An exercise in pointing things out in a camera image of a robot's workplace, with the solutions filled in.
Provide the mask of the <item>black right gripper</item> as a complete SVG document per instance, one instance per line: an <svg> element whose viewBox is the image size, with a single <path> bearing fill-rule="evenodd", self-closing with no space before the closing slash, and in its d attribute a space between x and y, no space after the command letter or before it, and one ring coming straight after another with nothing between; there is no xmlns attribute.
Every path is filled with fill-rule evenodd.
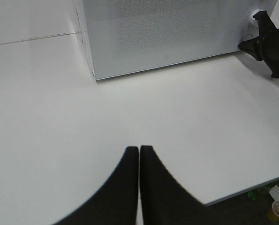
<svg viewBox="0 0 279 225"><path fill-rule="evenodd" d="M264 61L272 71L272 78L279 78L279 29L268 16L267 11L253 15L258 23L258 36L242 41L238 48L257 61Z"/></svg>

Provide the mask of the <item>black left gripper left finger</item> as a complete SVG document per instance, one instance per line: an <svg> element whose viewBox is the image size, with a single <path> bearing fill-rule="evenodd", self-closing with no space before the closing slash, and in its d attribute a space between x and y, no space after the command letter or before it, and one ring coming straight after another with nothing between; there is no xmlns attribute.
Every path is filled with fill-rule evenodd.
<svg viewBox="0 0 279 225"><path fill-rule="evenodd" d="M134 225L138 204L139 150L127 147L101 188L57 225Z"/></svg>

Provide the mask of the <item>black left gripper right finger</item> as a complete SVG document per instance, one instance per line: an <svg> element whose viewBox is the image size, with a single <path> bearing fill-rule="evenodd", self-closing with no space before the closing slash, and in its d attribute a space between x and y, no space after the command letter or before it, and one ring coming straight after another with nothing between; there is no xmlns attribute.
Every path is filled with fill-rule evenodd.
<svg viewBox="0 0 279 225"><path fill-rule="evenodd" d="M149 145L140 148L140 196L145 225L231 224L188 193Z"/></svg>

